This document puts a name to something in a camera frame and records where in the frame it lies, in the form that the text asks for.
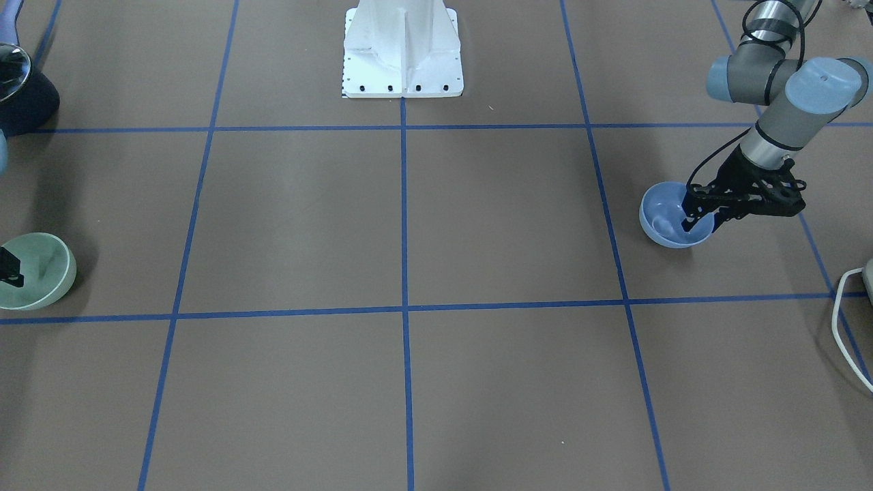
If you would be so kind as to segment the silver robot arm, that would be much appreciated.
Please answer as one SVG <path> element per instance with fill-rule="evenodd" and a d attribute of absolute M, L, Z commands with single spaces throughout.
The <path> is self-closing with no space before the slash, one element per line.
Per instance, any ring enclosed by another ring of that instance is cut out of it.
<path fill-rule="evenodd" d="M 730 140 L 730 153 L 708 184 L 688 179 L 685 232 L 712 215 L 713 227 L 747 215 L 792 217 L 805 209 L 805 182 L 795 156 L 827 124 L 871 96 L 871 63 L 863 58 L 808 58 L 805 31 L 818 1 L 757 1 L 742 20 L 733 54 L 716 59 L 707 93 L 723 102 L 763 109 L 752 127 Z"/>

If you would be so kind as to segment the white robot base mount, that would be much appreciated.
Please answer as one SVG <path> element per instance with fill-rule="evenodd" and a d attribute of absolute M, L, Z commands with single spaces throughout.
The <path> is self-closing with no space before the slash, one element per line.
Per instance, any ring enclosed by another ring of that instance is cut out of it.
<path fill-rule="evenodd" d="M 361 1 L 344 15 L 346 98 L 464 93 L 458 13 L 443 1 Z"/>

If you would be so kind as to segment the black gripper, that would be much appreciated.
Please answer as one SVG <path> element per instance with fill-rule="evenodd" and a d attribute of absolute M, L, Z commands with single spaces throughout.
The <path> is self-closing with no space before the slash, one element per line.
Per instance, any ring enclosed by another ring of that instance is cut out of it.
<path fill-rule="evenodd" d="M 715 224 L 724 224 L 746 215 L 792 217 L 802 212 L 807 184 L 792 174 L 794 159 L 780 158 L 778 164 L 765 170 L 735 149 L 708 184 L 707 193 L 686 190 L 681 203 L 683 232 L 691 233 L 712 214 Z"/>

